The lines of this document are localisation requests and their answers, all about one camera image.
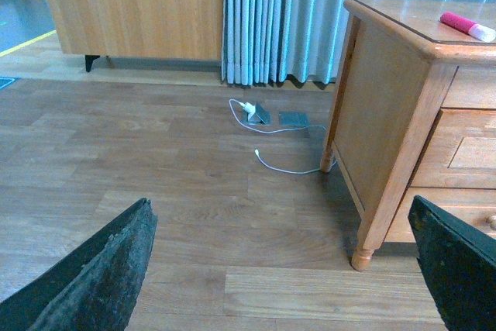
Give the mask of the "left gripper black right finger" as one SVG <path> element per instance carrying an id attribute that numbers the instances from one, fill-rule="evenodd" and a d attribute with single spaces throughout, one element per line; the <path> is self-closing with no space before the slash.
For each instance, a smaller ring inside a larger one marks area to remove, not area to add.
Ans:
<path id="1" fill-rule="evenodd" d="M 495 239 L 416 195 L 418 265 L 448 330 L 495 329 Z"/>

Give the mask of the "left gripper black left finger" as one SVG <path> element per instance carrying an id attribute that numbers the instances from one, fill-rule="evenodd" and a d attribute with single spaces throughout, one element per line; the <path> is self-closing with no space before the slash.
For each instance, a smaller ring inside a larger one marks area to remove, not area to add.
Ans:
<path id="1" fill-rule="evenodd" d="M 3 330 L 124 330 L 153 249 L 151 202 L 141 198 L 1 303 Z"/>

